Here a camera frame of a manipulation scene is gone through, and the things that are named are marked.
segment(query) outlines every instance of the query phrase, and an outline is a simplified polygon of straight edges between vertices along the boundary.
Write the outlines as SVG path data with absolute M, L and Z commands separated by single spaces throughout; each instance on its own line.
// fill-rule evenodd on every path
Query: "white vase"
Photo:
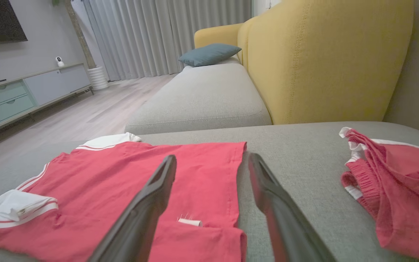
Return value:
M 106 81 L 106 78 L 104 76 L 102 66 L 88 69 L 87 71 L 94 91 L 102 90 L 109 87 L 108 81 Z

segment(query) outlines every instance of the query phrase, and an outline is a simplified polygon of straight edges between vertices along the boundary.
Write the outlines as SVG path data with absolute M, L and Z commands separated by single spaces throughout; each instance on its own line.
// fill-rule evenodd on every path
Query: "wooden floor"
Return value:
M 123 133 L 130 114 L 174 76 L 112 82 L 94 96 L 73 97 L 12 124 L 0 131 L 0 164 L 44 144 Z

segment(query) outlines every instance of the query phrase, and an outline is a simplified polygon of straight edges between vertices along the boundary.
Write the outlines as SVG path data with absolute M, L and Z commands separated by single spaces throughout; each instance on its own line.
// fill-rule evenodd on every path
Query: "cabinet drawer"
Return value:
M 25 88 L 22 82 L 15 82 L 0 86 L 0 103 L 26 93 L 27 92 L 25 92 Z
M 28 96 L 22 96 L 14 100 L 10 100 L 7 103 L 0 105 L 0 121 L 6 118 L 10 118 L 13 115 L 25 111 L 33 107 L 32 100 Z

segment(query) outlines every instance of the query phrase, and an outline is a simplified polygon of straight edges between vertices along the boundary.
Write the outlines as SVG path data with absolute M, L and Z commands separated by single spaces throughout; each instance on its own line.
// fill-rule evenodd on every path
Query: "sofa cushion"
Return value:
M 254 126 L 143 135 L 150 144 L 191 144 L 247 141 L 247 150 L 260 154 L 278 181 L 298 204 L 338 261 L 396 261 L 400 255 L 382 249 L 371 216 L 340 182 L 350 159 L 339 130 L 353 127 L 371 138 L 419 146 L 419 131 L 383 122 L 336 122 Z M 0 168 L 0 194 L 38 175 L 43 165 L 62 151 L 83 142 L 43 146 L 15 157 Z M 272 261 L 271 241 L 263 214 L 251 190 L 248 154 L 238 170 L 239 227 L 248 237 L 247 261 Z M 0 261 L 27 261 L 28 257 L 0 250 Z
M 240 47 L 233 45 L 214 43 L 186 52 L 179 58 L 179 61 L 195 67 L 214 65 L 237 54 L 240 50 Z
M 241 64 L 241 62 L 237 55 L 233 55 L 230 58 L 227 58 L 226 60 L 216 63 L 215 65 L 220 65 L 220 64 Z M 188 68 L 194 68 L 194 66 L 186 65 L 183 70 L 186 70 Z
M 271 118 L 241 64 L 186 67 L 130 117 L 125 131 L 141 135 L 240 126 Z

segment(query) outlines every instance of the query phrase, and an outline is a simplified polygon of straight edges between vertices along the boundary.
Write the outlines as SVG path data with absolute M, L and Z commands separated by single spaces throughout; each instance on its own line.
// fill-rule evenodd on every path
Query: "yellow upholstered chair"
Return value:
M 197 31 L 195 47 L 241 47 L 273 124 L 382 121 L 412 25 L 412 0 L 286 0 Z

